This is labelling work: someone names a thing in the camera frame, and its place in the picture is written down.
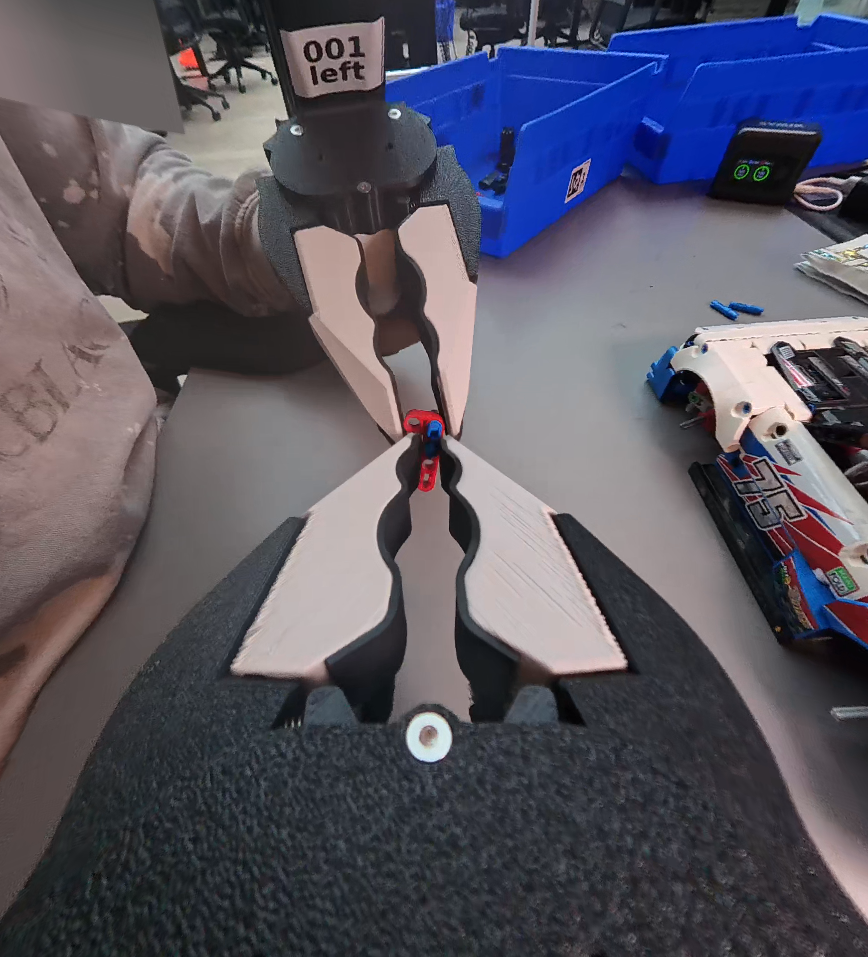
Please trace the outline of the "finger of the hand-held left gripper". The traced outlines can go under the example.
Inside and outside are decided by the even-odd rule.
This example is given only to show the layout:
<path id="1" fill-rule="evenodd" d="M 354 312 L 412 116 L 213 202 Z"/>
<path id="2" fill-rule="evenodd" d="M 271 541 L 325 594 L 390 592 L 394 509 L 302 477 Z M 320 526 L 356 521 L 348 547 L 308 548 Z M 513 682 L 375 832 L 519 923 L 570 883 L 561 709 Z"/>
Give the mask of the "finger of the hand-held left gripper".
<path id="1" fill-rule="evenodd" d="M 407 277 L 419 283 L 419 330 L 450 437 L 460 438 L 470 389 L 477 283 L 445 205 L 421 207 L 397 230 Z"/>
<path id="2" fill-rule="evenodd" d="M 308 290 L 315 337 L 380 431 L 391 441 L 404 435 L 391 369 L 377 343 L 375 319 L 358 295 L 365 271 L 359 240 L 327 226 L 294 233 Z"/>

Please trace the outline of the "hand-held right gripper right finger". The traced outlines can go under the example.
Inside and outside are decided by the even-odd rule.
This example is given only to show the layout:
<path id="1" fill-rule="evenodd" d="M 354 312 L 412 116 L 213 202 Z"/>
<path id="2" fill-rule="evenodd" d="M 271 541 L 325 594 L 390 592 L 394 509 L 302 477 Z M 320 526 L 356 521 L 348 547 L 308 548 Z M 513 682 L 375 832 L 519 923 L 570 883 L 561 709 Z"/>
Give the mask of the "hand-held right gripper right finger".
<path id="1" fill-rule="evenodd" d="M 455 648 L 473 723 L 499 723 L 524 686 L 626 672 L 628 658 L 560 516 L 456 438 L 442 442 L 456 578 Z"/>

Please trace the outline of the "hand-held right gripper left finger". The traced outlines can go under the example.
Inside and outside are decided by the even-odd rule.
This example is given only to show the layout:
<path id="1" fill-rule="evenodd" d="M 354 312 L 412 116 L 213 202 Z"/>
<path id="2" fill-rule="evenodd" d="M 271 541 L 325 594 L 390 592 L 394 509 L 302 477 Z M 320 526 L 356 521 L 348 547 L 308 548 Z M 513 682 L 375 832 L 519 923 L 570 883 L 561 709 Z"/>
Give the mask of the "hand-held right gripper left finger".
<path id="1" fill-rule="evenodd" d="M 396 557 L 412 532 L 416 436 L 315 503 L 234 655 L 234 676 L 340 688 L 386 723 L 406 651 Z"/>

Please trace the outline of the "red toy beam piece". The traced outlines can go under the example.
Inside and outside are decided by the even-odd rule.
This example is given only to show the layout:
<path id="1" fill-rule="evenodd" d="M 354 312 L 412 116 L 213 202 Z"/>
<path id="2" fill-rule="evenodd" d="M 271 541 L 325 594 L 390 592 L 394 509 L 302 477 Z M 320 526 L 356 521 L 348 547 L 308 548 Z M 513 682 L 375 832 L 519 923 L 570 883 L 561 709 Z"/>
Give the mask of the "red toy beam piece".
<path id="1" fill-rule="evenodd" d="M 443 436 L 439 443 L 425 439 L 423 426 L 431 415 L 438 415 L 442 419 L 440 413 L 435 411 L 415 409 L 406 413 L 403 420 L 404 430 L 409 434 L 419 437 L 419 477 L 417 489 L 422 492 L 429 492 L 436 485 L 440 467 L 441 442 L 444 437 L 443 430 Z"/>

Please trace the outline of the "grey desk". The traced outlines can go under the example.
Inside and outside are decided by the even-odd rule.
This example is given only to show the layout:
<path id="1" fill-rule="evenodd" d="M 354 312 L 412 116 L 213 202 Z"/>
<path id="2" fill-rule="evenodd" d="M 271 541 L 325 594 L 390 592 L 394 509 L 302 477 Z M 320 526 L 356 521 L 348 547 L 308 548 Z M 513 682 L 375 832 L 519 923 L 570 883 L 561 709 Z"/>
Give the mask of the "grey desk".
<path id="1" fill-rule="evenodd" d="M 622 180 L 525 250 L 485 260 L 469 446 L 571 512 L 682 616 L 746 700 L 804 826 L 868 921 L 868 727 L 828 709 L 867 689 L 798 657 L 759 610 L 686 475 L 705 458 L 643 382 L 727 295 L 776 318 L 851 311 L 795 274 L 826 241 L 787 213 L 715 209 Z M 284 378 L 200 371 L 165 425 L 149 522 L 111 603 L 60 665 L 0 783 L 0 918 L 54 834 L 74 780 L 155 644 L 285 518 L 384 446 L 328 364 Z"/>

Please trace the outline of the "blue plastic storage bin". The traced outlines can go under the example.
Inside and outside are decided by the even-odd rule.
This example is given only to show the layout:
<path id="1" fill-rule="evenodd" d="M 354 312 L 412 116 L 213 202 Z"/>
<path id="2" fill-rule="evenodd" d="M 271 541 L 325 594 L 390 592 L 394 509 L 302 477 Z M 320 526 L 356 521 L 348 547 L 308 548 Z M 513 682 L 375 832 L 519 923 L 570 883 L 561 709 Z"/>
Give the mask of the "blue plastic storage bin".
<path id="1" fill-rule="evenodd" d="M 868 20 L 819 15 L 616 34 L 608 52 L 666 58 L 629 163 L 660 185 L 711 179 L 734 129 L 760 119 L 813 124 L 813 165 L 868 159 Z"/>
<path id="2" fill-rule="evenodd" d="M 477 192 L 481 251 L 507 257 L 619 177 L 665 54 L 501 47 L 387 86 L 431 121 Z"/>

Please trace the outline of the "toy race car model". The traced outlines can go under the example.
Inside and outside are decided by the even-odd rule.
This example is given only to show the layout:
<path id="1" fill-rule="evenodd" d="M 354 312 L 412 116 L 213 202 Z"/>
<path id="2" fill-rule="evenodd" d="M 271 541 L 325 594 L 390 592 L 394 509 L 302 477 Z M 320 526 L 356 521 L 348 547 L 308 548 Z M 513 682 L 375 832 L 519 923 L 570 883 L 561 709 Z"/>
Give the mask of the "toy race car model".
<path id="1" fill-rule="evenodd" d="M 698 327 L 646 382 L 715 439 L 691 480 L 776 640 L 868 655 L 868 319 Z"/>

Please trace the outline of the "person's printed sweatshirt torso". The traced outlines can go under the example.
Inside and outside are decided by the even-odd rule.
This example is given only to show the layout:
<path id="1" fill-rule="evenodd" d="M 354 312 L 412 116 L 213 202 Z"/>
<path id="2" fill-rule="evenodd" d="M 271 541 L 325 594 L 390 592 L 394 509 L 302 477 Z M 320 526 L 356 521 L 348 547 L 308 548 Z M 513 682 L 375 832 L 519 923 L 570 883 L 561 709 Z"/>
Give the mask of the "person's printed sweatshirt torso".
<path id="1" fill-rule="evenodd" d="M 152 490 L 153 387 L 97 297 L 126 277 L 121 133 L 0 100 L 0 776 Z"/>

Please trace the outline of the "black power bank green display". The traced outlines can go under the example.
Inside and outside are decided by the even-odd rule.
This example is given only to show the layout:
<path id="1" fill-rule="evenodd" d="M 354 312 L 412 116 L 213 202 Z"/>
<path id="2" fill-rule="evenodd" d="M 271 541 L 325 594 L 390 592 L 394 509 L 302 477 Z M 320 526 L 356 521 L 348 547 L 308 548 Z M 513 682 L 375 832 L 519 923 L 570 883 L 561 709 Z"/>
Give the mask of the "black power bank green display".
<path id="1" fill-rule="evenodd" d="M 781 207 L 823 139 L 823 127 L 751 118 L 738 124 L 709 186 L 716 200 Z"/>

